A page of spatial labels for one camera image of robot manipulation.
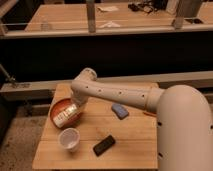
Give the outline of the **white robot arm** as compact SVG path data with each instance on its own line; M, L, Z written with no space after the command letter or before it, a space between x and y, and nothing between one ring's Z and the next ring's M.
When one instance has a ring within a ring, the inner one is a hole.
M91 68L80 72L71 89L80 103L96 97L154 113L158 171L213 171L213 113L197 89L100 83Z

